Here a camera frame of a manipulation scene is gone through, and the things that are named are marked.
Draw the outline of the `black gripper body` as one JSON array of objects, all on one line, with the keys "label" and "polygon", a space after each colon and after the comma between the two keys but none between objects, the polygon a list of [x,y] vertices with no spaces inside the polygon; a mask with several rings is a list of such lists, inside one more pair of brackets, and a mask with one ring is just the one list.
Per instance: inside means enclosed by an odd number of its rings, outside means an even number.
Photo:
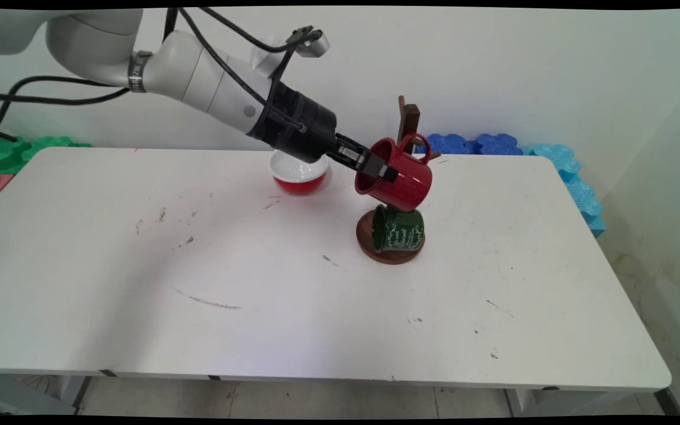
[{"label": "black gripper body", "polygon": [[335,114],[304,94],[274,81],[267,106],[249,137],[312,164],[338,147]]}]

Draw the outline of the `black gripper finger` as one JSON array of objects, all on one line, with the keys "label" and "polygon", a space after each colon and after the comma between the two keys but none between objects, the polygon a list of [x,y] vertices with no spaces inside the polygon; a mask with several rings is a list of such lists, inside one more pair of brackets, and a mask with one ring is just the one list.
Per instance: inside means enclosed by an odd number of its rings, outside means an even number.
[{"label": "black gripper finger", "polygon": [[399,175],[397,169],[365,147],[337,147],[328,156],[355,172],[384,181],[394,182]]},{"label": "black gripper finger", "polygon": [[341,134],[335,135],[334,160],[355,171],[383,171],[385,161],[370,148]]}]

